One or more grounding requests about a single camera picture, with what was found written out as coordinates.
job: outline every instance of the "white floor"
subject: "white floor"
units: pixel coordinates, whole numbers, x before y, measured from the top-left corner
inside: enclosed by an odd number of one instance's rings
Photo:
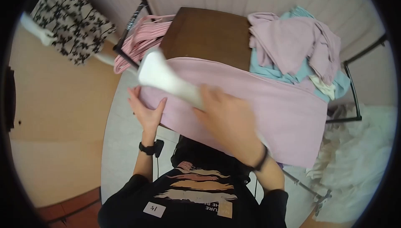
[[[102,155],[102,203],[111,195],[120,190],[132,176],[138,155],[138,145],[141,141],[142,127],[127,102],[127,87],[138,84],[136,77],[130,72],[123,72],[107,120]],[[159,157],[159,175],[173,169],[170,157],[173,154],[179,134],[159,126],[157,139],[164,141],[164,147]],[[153,179],[157,178],[156,159],[153,160]],[[310,184],[310,179],[305,176],[305,169],[300,167],[284,167],[288,173],[298,178],[305,185]],[[248,188],[255,192],[256,177],[250,175],[251,182]],[[312,206],[312,195],[297,186],[286,177],[285,190],[289,198],[287,203],[286,224],[288,228],[297,228],[308,217]],[[258,183],[256,200],[260,203],[263,198],[263,190]]]

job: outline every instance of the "clothing rack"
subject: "clothing rack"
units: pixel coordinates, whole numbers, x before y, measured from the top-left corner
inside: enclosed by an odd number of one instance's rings
[[[121,55],[129,64],[131,64],[133,67],[135,67],[136,69],[139,68],[139,65],[134,62],[123,50],[122,50],[122,46],[124,41],[127,38],[127,35],[129,33],[130,30],[132,30],[132,28],[135,25],[135,21],[136,18],[138,17],[139,13],[141,12],[141,10],[143,8],[146,8],[146,10],[148,11],[149,15],[153,15],[152,10],[150,9],[148,0],[142,0],[142,2],[138,5],[136,11],[133,13],[133,15],[131,16],[131,18],[129,19],[127,26],[123,32],[123,35],[121,36],[121,38],[119,39],[117,45],[115,45],[113,47],[113,50]],[[359,58],[363,57],[364,55],[368,54],[370,51],[372,51],[373,49],[375,49],[377,46],[382,45],[384,46],[384,42],[387,40],[387,35],[383,34],[376,42],[374,42],[373,44],[371,44],[370,46],[368,46],[366,49],[362,50],[361,52],[359,52],[358,54],[354,55],[353,57],[351,57],[348,60],[345,60],[343,62],[343,66],[345,69],[345,73],[347,74],[348,78],[350,79],[350,86],[351,86],[351,90],[352,90],[352,94],[354,97],[354,104],[355,104],[355,109],[357,112],[357,115],[355,117],[349,117],[349,118],[339,118],[339,119],[330,119],[326,121],[326,124],[330,124],[330,123],[338,123],[338,122],[352,122],[352,121],[361,121],[362,120],[362,116],[360,114],[360,109],[359,109],[359,103],[358,103],[358,97],[357,97],[357,93],[355,92],[355,86],[354,86],[354,82],[352,80],[351,77],[351,73],[349,70],[348,65],[350,63],[353,63],[354,61],[358,60]]]
[[[123,32],[123,35],[121,36],[121,38],[119,39],[117,45],[115,45],[113,47],[113,50],[121,55],[128,63],[130,63],[133,67],[135,68],[139,68],[139,65],[134,62],[123,50],[122,50],[122,46],[124,41],[127,38],[127,35],[129,33],[129,31],[134,27],[135,25],[135,21],[139,15],[139,13],[141,12],[141,10],[143,8],[146,8],[146,10],[148,11],[149,15],[153,15],[152,10],[150,9],[148,0],[142,0],[141,3],[138,5],[136,11],[133,13],[133,15],[131,16],[131,18],[129,19],[127,26]],[[355,117],[349,117],[349,118],[340,118],[340,119],[331,119],[331,120],[327,120],[326,124],[329,123],[339,123],[339,122],[352,122],[352,121],[361,121],[362,120],[362,116],[360,114],[360,110],[359,110],[359,104],[358,104],[358,98],[357,98],[357,93],[355,92],[355,86],[354,86],[354,82],[352,80],[351,77],[351,73],[349,70],[348,65],[350,63],[353,63],[354,61],[358,60],[359,58],[363,57],[364,55],[368,54],[370,51],[374,50],[377,46],[382,45],[384,46],[384,42],[387,40],[387,35],[383,34],[376,42],[374,42],[373,44],[371,44],[370,46],[368,46],[366,49],[362,50],[361,52],[359,52],[358,54],[354,55],[353,57],[351,57],[348,60],[345,60],[343,62],[343,66],[345,69],[345,73],[347,74],[348,78],[350,79],[350,86],[351,86],[351,90],[352,90],[352,94],[354,97],[354,103],[355,103],[355,109],[357,112],[357,116]],[[318,193],[314,192],[313,190],[311,190],[309,187],[307,187],[306,185],[304,185],[303,183],[301,183],[297,178],[295,178],[294,176],[292,176],[291,174],[289,174],[288,172],[286,172],[285,170],[283,170],[283,173],[292,181],[294,181],[294,183],[296,185],[300,185],[302,188],[304,188],[305,190],[307,190],[308,192],[310,192],[313,197],[315,199],[317,199],[317,202],[315,203],[315,216],[317,216],[319,214],[319,210],[322,208],[323,203],[328,200],[329,198],[331,198],[331,190],[328,189],[327,193],[325,196],[319,195]]]

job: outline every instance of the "pink hanger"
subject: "pink hanger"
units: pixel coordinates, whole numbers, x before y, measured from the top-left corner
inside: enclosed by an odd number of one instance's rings
[[[146,51],[153,47],[159,46],[162,37],[166,34],[171,25],[171,21],[163,22],[163,18],[174,17],[175,15],[155,16],[148,15],[140,20],[133,29],[133,34],[129,36],[122,46],[122,50],[137,64],[144,57]],[[114,60],[114,73],[120,74],[128,69],[131,65],[120,55]]]

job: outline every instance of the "graphic print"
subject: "graphic print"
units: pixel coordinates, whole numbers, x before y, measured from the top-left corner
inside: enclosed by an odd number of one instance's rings
[[[237,199],[233,194],[234,186],[224,183],[229,176],[222,175],[217,170],[195,168],[192,163],[183,161],[176,170],[182,174],[166,176],[173,181],[170,188],[155,195],[172,201],[204,204],[205,209],[216,212],[216,215],[232,218],[233,203]]]

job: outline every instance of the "number tag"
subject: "number tag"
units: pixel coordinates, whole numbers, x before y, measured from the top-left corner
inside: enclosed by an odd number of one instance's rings
[[[166,207],[163,205],[148,202],[143,212],[161,218],[165,209]]]

